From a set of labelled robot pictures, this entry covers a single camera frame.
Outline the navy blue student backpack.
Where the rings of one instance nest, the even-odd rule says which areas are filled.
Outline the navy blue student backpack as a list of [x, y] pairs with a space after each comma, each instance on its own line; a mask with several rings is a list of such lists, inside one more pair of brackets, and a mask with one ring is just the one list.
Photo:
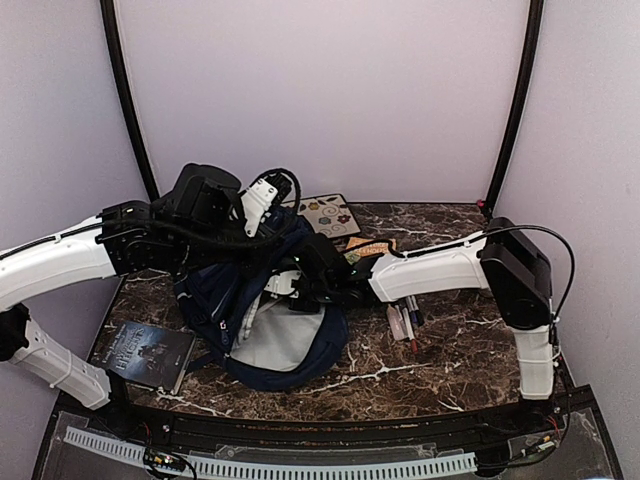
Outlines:
[[175, 283], [174, 294], [186, 326], [209, 348], [189, 363], [188, 372], [216, 364], [250, 389], [281, 392], [335, 365], [348, 342], [344, 311], [336, 305], [298, 311], [280, 296], [278, 304], [256, 318], [250, 338], [234, 349], [245, 312], [259, 295], [269, 294], [264, 291], [269, 278], [312, 232], [309, 223], [296, 214], [281, 242], [259, 255], [255, 273], [248, 275], [236, 264], [219, 263]]

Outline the orange Treehouse book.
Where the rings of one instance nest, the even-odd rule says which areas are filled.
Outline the orange Treehouse book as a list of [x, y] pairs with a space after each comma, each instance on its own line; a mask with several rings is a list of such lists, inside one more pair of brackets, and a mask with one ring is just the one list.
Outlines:
[[361, 237], [350, 237], [346, 246], [347, 252], [344, 256], [350, 264], [355, 264], [365, 257], [388, 254], [389, 248], [396, 248], [395, 239], [374, 241]]

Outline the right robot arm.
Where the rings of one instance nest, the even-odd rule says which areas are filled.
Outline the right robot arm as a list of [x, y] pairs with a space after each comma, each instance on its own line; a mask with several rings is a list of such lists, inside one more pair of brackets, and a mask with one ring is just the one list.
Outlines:
[[516, 341], [524, 401], [511, 410], [510, 424], [530, 434], [549, 416], [546, 400], [555, 389], [560, 354], [556, 325], [565, 302], [553, 299], [551, 262], [527, 237], [529, 231], [565, 240], [547, 227], [497, 217], [485, 230], [452, 242], [406, 252], [389, 249], [354, 264], [324, 235], [313, 234], [294, 249], [292, 259], [302, 274], [302, 296], [346, 308], [443, 291], [490, 291]]

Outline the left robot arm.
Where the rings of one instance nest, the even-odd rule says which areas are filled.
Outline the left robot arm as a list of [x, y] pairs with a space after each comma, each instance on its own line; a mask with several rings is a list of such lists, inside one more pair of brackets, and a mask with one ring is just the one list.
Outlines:
[[1, 359], [72, 396], [120, 436], [141, 427], [124, 382], [52, 339], [26, 301], [77, 283], [146, 269], [175, 278], [213, 263], [254, 261], [280, 242], [288, 213], [268, 226], [280, 204], [301, 199], [299, 180], [279, 167], [248, 187], [230, 172], [189, 163], [173, 188], [151, 202], [127, 201], [61, 232], [1, 253]]

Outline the Taming of the Shrew book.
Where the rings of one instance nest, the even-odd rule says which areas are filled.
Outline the Taming of the Shrew book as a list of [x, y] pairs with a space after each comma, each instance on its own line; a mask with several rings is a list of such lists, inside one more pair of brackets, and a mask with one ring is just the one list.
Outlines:
[[249, 306], [242, 319], [241, 327], [234, 342], [234, 349], [238, 349], [246, 342], [251, 335], [252, 327], [256, 318], [263, 312], [269, 310], [281, 301], [281, 298], [274, 294], [266, 296], [259, 295]]

